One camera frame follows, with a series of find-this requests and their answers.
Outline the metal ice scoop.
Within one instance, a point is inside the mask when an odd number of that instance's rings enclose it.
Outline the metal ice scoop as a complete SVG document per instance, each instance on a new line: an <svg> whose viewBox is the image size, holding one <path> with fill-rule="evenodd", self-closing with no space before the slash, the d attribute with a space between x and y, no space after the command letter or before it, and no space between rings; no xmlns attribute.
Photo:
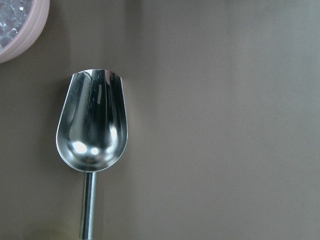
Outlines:
<svg viewBox="0 0 320 240"><path fill-rule="evenodd" d="M72 75L56 131L56 148L72 169L84 173L81 240L94 238L98 172L114 165L128 139L122 78L106 69Z"/></svg>

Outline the pink bowl with ice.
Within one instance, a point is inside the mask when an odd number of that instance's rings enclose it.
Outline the pink bowl with ice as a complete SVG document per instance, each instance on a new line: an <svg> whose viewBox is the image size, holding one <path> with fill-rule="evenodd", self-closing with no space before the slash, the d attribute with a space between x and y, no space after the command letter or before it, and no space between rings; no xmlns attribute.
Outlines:
<svg viewBox="0 0 320 240"><path fill-rule="evenodd" d="M0 62L8 62L30 48L40 36L49 15L49 0L0 2Z"/></svg>

